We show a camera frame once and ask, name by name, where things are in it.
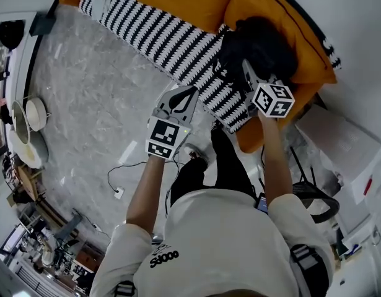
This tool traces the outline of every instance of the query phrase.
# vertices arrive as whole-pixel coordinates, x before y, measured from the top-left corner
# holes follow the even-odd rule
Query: white bowl
[[[47,112],[41,99],[29,99],[27,102],[26,111],[28,123],[32,130],[39,131],[46,126]]]
[[[28,144],[22,143],[18,134],[11,130],[9,140],[19,158],[31,168],[41,168],[48,160],[48,149],[40,133],[31,132]]]

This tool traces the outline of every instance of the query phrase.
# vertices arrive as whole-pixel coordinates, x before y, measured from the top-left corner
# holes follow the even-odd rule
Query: black chair
[[[306,208],[310,207],[311,203],[315,199],[321,199],[322,201],[324,201],[324,203],[326,203],[329,206],[329,209],[326,212],[323,212],[319,215],[311,215],[315,223],[325,222],[330,218],[334,217],[339,212],[339,202],[334,198],[326,195],[321,190],[319,190],[315,182],[314,170],[312,167],[310,167],[310,170],[313,177],[313,184],[307,180],[303,168],[300,165],[299,159],[297,158],[295,150],[292,147],[291,152],[294,155],[295,161],[302,175],[300,177],[300,181],[298,183],[293,184],[294,195],[296,195],[302,201]]]

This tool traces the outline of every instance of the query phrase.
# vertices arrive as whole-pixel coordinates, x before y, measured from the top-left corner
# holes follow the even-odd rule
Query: wall outlet
[[[116,192],[115,192],[115,197],[117,199],[121,199],[122,195],[124,194],[124,188],[117,187]]]

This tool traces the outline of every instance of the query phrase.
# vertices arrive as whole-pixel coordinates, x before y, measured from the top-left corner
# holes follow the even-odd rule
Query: shoe
[[[223,124],[219,120],[215,120],[214,122],[212,122],[211,131],[222,129],[222,128],[223,128]]]
[[[208,157],[197,146],[186,143],[183,150],[190,156],[191,160],[194,160],[195,158],[202,158],[208,166]]]

